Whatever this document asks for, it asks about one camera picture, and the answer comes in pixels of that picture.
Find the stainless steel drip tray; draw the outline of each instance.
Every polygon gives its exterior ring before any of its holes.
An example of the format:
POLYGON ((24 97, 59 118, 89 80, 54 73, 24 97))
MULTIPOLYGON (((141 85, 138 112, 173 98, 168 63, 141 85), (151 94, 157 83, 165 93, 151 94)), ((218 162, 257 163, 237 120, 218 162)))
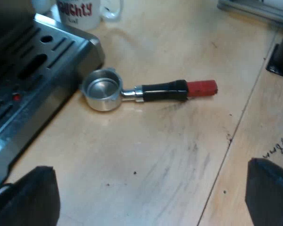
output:
POLYGON ((0 184, 25 146, 103 60, 95 36, 39 14, 0 40, 0 184))

